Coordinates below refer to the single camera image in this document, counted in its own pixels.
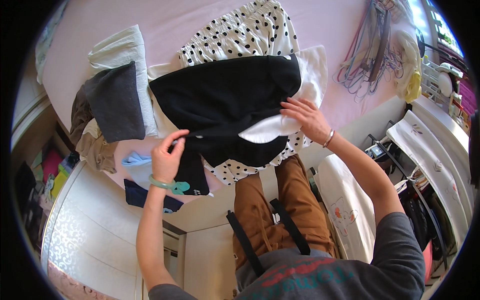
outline beige clothing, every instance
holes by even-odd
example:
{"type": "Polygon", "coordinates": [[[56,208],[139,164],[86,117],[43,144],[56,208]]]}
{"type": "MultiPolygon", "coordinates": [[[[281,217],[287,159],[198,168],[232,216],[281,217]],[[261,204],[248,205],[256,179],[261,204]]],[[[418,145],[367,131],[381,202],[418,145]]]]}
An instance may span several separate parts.
{"type": "Polygon", "coordinates": [[[117,173],[117,170],[115,170],[113,153],[117,145],[118,142],[107,143],[105,141],[96,120],[92,119],[85,127],[75,150],[95,170],[114,174],[117,173]]]}

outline cartoon print fabric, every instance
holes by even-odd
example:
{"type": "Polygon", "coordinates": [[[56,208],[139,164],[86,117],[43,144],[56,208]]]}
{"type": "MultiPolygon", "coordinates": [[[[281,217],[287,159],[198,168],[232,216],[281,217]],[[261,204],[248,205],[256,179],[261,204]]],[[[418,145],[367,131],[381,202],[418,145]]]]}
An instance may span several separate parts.
{"type": "Polygon", "coordinates": [[[372,201],[334,154],[321,161],[313,178],[337,231],[340,252],[369,264],[376,234],[372,201]]]}
{"type": "Polygon", "coordinates": [[[352,210],[346,212],[343,204],[343,197],[340,197],[337,202],[330,206],[328,213],[335,227],[337,227],[339,232],[346,237],[348,235],[347,226],[355,221],[358,216],[358,211],[352,210]]]}

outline polka dot fabric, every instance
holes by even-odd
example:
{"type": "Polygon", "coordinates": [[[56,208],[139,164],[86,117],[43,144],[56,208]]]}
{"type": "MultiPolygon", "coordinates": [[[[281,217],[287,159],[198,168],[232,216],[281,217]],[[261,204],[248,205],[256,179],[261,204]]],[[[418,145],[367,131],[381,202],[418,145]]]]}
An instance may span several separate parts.
{"type": "Polygon", "coordinates": [[[264,170],[270,166],[280,165],[282,160],[296,154],[300,149],[308,147],[312,143],[313,141],[306,137],[301,131],[291,134],[288,136],[285,149],[272,159],[269,164],[260,168],[249,167],[231,159],[215,168],[209,165],[206,160],[203,160],[203,162],[205,169],[212,172],[221,182],[226,185],[232,185],[248,175],[258,173],[258,171],[264,170]]]}
{"type": "MultiPolygon", "coordinates": [[[[290,17],[280,3],[271,0],[250,2],[239,9],[212,20],[189,43],[178,51],[182,68],[254,55],[288,55],[299,51],[297,36],[290,17]]],[[[285,149],[269,164],[260,168],[246,166],[235,160],[204,167],[225,185],[232,185],[248,175],[258,173],[308,147],[312,141],[301,131],[288,136],[285,149]]]]}
{"type": "Polygon", "coordinates": [[[212,20],[178,51],[183,68],[215,60],[299,51],[292,22],[280,3],[260,0],[212,20]]]}

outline white garment bag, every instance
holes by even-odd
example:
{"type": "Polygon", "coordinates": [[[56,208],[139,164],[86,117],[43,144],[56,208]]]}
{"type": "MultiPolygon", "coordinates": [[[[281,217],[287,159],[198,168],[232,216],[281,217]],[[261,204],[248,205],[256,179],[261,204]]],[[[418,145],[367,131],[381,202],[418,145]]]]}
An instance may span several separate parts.
{"type": "Polygon", "coordinates": [[[420,168],[442,202],[460,248],[472,219],[469,194],[452,159],[432,131],[410,110],[387,137],[420,168]]]}

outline jade bangle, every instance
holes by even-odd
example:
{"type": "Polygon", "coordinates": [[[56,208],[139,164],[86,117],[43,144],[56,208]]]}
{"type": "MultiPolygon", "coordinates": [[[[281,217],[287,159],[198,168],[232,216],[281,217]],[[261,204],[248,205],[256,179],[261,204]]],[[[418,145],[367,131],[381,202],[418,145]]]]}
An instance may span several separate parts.
{"type": "Polygon", "coordinates": [[[164,182],[155,180],[153,178],[153,174],[150,174],[150,176],[148,176],[148,180],[150,181],[151,184],[153,184],[153,185],[155,185],[155,186],[157,186],[161,189],[170,190],[170,189],[175,187],[175,180],[172,180],[171,183],[164,183],[164,182]]]}

